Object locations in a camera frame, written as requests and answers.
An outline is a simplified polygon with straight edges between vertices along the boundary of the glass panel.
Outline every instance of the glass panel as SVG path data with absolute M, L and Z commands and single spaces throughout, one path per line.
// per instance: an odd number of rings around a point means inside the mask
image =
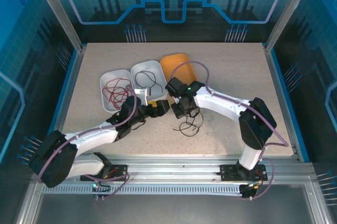
M 265 42 L 287 0 L 61 0 L 82 42 Z
M 301 0 L 274 47 L 285 81 L 286 95 L 290 96 L 309 158 L 314 162 L 318 174 L 332 170 L 335 175 L 336 2 L 337 0 Z M 323 182 L 328 184 L 325 189 L 333 186 L 329 184 L 331 181 L 327 179 Z
M 31 178 L 24 137 L 47 135 L 74 49 L 46 0 L 0 2 L 0 220 L 14 223 Z

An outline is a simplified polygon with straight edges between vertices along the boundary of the black mounting bracket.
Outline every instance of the black mounting bracket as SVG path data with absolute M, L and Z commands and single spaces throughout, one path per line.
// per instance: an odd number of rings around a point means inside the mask
M 251 182 L 257 182 L 260 181 L 261 178 L 263 181 L 267 181 L 267 171 L 265 169 L 265 165 L 258 164 L 254 167 L 254 169 L 250 170 L 246 177 L 242 177 L 242 175 L 238 172 L 237 165 L 236 164 L 226 164 L 226 165 L 220 165 L 220 172 L 217 173 L 221 176 L 221 181 L 234 181 L 234 182 L 240 182 L 240 181 L 251 181 Z

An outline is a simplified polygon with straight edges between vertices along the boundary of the gray floor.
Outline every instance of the gray floor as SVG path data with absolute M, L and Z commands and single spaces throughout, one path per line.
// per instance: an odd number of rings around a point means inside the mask
M 37 224 L 314 223 L 302 187 L 272 186 L 261 198 L 243 202 L 225 196 L 44 195 Z

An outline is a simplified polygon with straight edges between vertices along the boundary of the red wire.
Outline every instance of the red wire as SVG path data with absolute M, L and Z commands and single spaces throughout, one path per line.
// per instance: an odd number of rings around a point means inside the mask
M 108 86 L 110 83 L 117 81 L 115 83 L 114 86 Z M 122 84 L 120 83 L 120 81 L 127 81 L 126 84 Z M 112 103 L 112 105 L 117 109 L 120 110 L 122 104 L 125 102 L 125 100 L 130 96 L 129 93 L 131 93 L 130 91 L 126 90 L 126 86 L 127 85 L 131 85 L 131 81 L 129 79 L 126 78 L 116 78 L 116 79 L 112 79 L 110 81 L 108 81 L 104 88 L 102 89 L 102 93 L 103 95 L 106 97 L 106 99 L 108 99 L 108 103 Z
M 260 177 L 260 179 L 262 181 L 261 185 L 263 185 L 263 178 L 262 178 L 261 173 L 258 170 L 256 170 L 255 173 L 259 175 L 259 177 Z

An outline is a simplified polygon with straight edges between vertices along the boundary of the cable bundle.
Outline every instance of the cable bundle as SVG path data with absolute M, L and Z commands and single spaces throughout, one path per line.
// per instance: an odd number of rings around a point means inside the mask
M 138 74 L 140 74 L 140 73 L 146 75 L 146 76 L 150 79 L 150 81 L 153 82 L 153 84 L 152 84 L 151 86 L 141 86 L 141 85 L 139 84 L 139 82 L 137 81 L 137 76 L 138 76 Z M 160 84 L 157 83 L 156 75 L 155 75 L 153 72 L 151 72 L 151 71 L 147 71 L 147 70 L 139 71 L 139 72 L 135 75 L 135 82 L 136 82 L 136 84 L 137 84 L 139 87 L 141 87 L 141 88 L 145 88 L 145 87 L 152 88 L 153 86 L 158 85 L 158 86 L 161 88 L 162 93 L 163 93 L 163 87 L 162 87 Z
M 196 117 L 198 116 L 198 115 L 200 115 L 201 116 L 201 123 L 200 123 L 200 125 L 196 125 L 196 124 L 194 124 L 194 122 L 195 122 L 195 119 L 196 119 Z M 185 136 L 187 136 L 187 137 L 193 137 L 193 136 L 195 136 L 197 133 L 199 133 L 199 129 L 200 129 L 200 127 L 202 126 L 202 124 L 203 124 L 203 122 L 204 122 L 204 116 L 202 115 L 202 113 L 201 113 L 201 111 L 200 111 L 200 108 L 199 107 L 197 107 L 197 109 L 196 109 L 196 111 L 195 111 L 195 114 L 194 115 L 191 115 L 191 114 L 189 114 L 189 115 L 186 115 L 185 116 L 186 117 L 186 121 L 184 121 L 184 122 L 182 122 L 180 125 L 179 125 L 179 129 L 173 129 L 174 131 L 180 131 L 183 135 L 185 135 Z
M 102 93 L 108 99 L 108 103 L 112 103 L 117 110 L 121 109 L 122 104 L 131 95 L 130 90 L 121 87 L 121 85 L 131 85 L 131 81 L 126 78 L 116 78 L 108 81 L 102 89 Z

